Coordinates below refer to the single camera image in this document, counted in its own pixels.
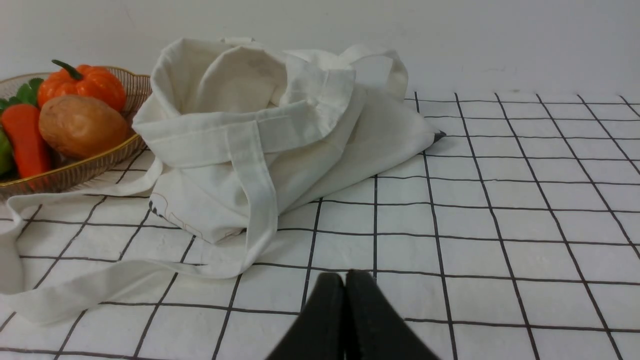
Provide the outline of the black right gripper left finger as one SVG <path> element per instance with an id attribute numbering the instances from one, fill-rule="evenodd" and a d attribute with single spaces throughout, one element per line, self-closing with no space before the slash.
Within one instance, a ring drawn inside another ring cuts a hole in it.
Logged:
<path id="1" fill-rule="evenodd" d="M 341 338 L 345 285 L 336 273 L 321 273 L 301 313 L 268 360 L 343 360 Z"/>

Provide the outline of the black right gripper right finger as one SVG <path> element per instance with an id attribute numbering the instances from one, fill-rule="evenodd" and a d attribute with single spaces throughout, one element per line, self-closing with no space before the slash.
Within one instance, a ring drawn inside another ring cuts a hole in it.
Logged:
<path id="1" fill-rule="evenodd" d="M 347 360 L 438 360 L 394 310 L 368 272 L 350 269 L 345 278 Z"/>

